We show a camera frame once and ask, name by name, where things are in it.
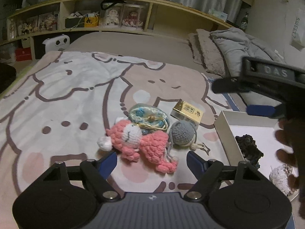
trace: wall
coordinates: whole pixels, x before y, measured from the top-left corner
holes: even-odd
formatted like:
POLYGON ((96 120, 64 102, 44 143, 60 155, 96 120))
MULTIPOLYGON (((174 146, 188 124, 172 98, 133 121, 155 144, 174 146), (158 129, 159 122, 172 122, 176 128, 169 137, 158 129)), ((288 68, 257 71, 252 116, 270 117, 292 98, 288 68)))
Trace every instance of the wall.
POLYGON ((287 64, 304 68, 305 48, 293 44, 291 36, 298 8, 305 10, 304 0, 254 0, 246 33, 276 49, 287 64))

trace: white tray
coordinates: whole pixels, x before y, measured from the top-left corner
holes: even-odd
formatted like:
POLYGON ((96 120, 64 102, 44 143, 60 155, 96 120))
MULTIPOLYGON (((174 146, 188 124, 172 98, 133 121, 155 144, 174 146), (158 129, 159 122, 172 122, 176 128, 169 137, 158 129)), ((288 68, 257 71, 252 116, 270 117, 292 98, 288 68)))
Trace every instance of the white tray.
MULTIPOLYGON (((290 147, 284 146, 275 139, 274 132, 279 129, 278 121, 275 119, 223 110, 214 125, 231 166, 237 166, 238 162, 244 161, 235 136, 249 134, 253 137, 257 148, 264 153, 264 156, 259 160, 260 168, 258 170, 267 179, 269 179, 271 168, 283 164, 277 160, 275 152, 281 148, 292 151, 290 147)), ((297 175, 297 169, 294 168, 293 173, 297 175)), ((292 201, 298 193, 296 191, 290 195, 289 200, 292 201)))

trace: pillow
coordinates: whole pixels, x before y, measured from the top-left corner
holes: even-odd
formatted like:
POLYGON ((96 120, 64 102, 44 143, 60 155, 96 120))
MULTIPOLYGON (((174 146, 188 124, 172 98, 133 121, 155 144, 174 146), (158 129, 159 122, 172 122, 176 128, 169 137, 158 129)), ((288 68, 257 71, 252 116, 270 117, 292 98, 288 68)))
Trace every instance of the pillow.
POLYGON ((217 45, 212 41, 210 32, 203 29, 197 29, 196 31, 206 71, 224 77, 226 74, 225 60, 217 45))
POLYGON ((193 59, 196 64, 202 65, 204 68, 206 68, 202 56, 202 51, 199 44, 198 34, 196 33, 190 33, 189 34, 189 42, 193 53, 193 59))

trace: black handle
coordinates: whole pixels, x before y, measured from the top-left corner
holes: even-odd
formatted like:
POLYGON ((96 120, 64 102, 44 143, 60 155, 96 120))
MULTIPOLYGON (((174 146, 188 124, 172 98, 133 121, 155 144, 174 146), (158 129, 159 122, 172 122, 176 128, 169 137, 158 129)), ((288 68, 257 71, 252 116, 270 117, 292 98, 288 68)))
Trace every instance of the black handle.
POLYGON ((124 0, 103 0, 101 2, 101 10, 107 10, 118 3, 125 3, 125 1, 124 0), (112 4, 110 4, 108 7, 104 8, 104 6, 103 6, 104 3, 112 3, 112 4))

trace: doll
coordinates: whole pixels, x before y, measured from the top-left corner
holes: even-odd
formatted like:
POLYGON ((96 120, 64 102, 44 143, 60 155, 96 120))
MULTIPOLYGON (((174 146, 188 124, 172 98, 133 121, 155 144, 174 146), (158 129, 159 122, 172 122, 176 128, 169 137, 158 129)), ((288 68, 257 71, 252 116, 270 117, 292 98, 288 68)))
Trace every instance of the doll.
POLYGON ((156 164, 157 171, 162 173, 176 171, 177 159, 166 157, 167 133, 159 130, 143 136, 137 124, 124 119, 117 120, 111 129, 106 129, 106 133, 107 136, 99 138, 97 142, 103 151, 111 151, 113 146, 122 152, 122 158, 133 162, 139 160, 139 151, 141 151, 149 162, 156 164))
POLYGON ((111 9, 105 19, 105 26, 117 26, 119 23, 120 21, 117 10, 111 9))

